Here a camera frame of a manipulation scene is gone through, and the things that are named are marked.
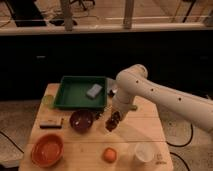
wooden table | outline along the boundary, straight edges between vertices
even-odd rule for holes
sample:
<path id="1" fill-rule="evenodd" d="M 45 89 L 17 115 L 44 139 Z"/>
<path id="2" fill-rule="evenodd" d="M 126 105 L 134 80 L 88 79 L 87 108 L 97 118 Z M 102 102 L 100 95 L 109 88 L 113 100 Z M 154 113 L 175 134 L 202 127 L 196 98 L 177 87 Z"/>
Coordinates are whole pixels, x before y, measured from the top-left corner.
<path id="1" fill-rule="evenodd" d="M 56 95 L 59 84 L 49 84 L 45 95 Z M 130 111 L 126 118 L 112 132 L 105 129 L 105 121 L 110 116 L 111 99 L 108 99 L 106 111 L 98 120 L 94 121 L 86 134 L 78 134 L 69 125 L 69 118 L 73 111 L 49 109 L 41 104 L 29 142 L 20 163 L 20 171 L 168 171 L 173 170 L 173 164 L 165 142 L 161 121 L 156 105 L 150 101 L 136 97 L 134 104 L 137 111 Z M 40 129 L 42 118 L 63 117 L 62 129 Z M 44 134 L 56 133 L 64 141 L 63 157 L 50 168 L 40 168 L 32 163 L 30 153 L 33 145 Z M 155 158 L 147 163 L 138 165 L 133 159 L 136 143 L 150 142 L 155 150 Z M 106 163 L 101 155 L 106 147 L 117 150 L 117 160 Z"/>

orange bowl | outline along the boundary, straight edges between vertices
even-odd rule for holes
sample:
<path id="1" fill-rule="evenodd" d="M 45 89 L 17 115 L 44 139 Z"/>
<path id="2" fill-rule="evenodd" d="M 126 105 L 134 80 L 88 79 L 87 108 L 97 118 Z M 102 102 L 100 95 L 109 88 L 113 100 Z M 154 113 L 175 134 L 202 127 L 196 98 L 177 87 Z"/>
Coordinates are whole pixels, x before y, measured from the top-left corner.
<path id="1" fill-rule="evenodd" d="M 62 157 L 62 154 L 62 138 L 56 134 L 46 134 L 35 143 L 31 159 L 39 167 L 50 167 Z"/>

sponge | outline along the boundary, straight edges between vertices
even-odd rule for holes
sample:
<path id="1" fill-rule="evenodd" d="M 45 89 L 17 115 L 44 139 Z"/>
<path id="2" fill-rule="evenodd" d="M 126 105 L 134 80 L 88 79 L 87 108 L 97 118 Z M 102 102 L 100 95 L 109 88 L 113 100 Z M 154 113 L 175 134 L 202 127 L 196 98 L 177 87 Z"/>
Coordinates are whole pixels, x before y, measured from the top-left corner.
<path id="1" fill-rule="evenodd" d="M 100 91 L 102 90 L 102 86 L 100 86 L 99 84 L 94 84 L 92 86 L 92 88 L 90 88 L 86 95 L 91 98 L 91 99 L 95 99 L 97 97 L 97 95 L 100 93 Z"/>

chair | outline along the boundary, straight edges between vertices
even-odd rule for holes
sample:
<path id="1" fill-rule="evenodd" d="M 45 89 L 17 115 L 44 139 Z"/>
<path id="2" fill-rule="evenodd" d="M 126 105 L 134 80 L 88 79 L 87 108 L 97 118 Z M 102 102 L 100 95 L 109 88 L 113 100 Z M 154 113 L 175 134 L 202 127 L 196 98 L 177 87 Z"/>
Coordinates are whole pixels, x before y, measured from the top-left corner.
<path id="1" fill-rule="evenodd" d="M 84 1 L 92 1 L 92 4 L 95 5 L 95 0 L 73 0 L 73 1 L 70 2 L 70 4 L 73 4 L 73 3 L 75 3 L 75 2 L 78 2 L 79 5 L 82 5 L 84 11 L 86 11 L 87 8 L 86 8 L 86 6 L 84 5 Z"/>

red object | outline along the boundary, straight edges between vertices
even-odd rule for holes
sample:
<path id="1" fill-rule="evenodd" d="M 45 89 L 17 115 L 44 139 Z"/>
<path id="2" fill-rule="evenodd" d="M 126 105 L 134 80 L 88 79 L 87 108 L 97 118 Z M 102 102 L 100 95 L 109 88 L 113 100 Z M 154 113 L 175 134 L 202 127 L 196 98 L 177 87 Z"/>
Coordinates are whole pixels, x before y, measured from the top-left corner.
<path id="1" fill-rule="evenodd" d="M 31 151 L 33 163 L 40 167 L 50 167 L 55 164 L 63 153 L 63 141 L 56 134 L 46 134 L 39 138 Z"/>
<path id="2" fill-rule="evenodd" d="M 71 127 L 78 133 L 86 133 L 93 124 L 93 114 L 90 110 L 82 109 L 73 112 L 70 117 Z"/>
<path id="3" fill-rule="evenodd" d="M 117 152 L 113 148 L 106 148 L 103 152 L 103 159 L 108 163 L 113 163 L 117 158 Z"/>

